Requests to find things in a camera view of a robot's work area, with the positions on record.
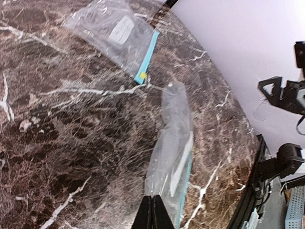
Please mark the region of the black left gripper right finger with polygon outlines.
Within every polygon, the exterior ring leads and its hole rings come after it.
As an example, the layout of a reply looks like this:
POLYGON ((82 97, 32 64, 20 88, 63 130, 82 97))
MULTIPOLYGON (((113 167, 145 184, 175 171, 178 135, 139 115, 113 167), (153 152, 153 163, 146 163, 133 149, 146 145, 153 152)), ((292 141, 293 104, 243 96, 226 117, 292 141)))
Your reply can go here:
POLYGON ((168 215, 161 196, 154 196, 152 202, 152 228, 174 229, 173 223, 168 215))

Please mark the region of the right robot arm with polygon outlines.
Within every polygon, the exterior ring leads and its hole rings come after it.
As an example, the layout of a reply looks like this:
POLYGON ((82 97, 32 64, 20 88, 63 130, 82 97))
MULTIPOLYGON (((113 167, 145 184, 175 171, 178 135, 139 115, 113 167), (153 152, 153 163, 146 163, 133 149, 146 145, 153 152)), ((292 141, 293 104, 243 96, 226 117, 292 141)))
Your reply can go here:
MULTIPOLYGON (((282 77, 275 76, 258 83, 258 89, 270 105, 293 114, 301 115, 296 131, 302 135, 298 126, 305 120, 305 82, 287 81, 282 87, 282 77)), ((258 180, 263 182, 276 177, 284 178, 294 174, 305 162, 299 145, 285 143, 278 149, 276 157, 262 161, 258 165, 258 180)))

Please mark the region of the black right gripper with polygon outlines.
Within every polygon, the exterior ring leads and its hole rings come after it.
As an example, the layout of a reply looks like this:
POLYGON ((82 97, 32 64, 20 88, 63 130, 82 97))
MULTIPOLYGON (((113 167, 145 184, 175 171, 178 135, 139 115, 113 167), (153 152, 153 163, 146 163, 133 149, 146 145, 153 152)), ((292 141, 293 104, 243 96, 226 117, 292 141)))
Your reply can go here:
POLYGON ((305 114, 305 82, 287 81, 282 88, 282 77, 274 76, 258 83, 258 90, 265 96, 269 104, 278 106, 294 114, 305 114))

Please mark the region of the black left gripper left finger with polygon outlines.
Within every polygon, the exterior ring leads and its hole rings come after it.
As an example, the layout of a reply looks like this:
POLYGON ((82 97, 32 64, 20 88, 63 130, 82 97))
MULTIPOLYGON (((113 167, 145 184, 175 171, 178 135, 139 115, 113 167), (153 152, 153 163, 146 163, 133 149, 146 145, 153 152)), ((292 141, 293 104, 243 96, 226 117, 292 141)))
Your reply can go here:
POLYGON ((144 196, 135 217, 135 229, 152 228, 152 198, 144 196))

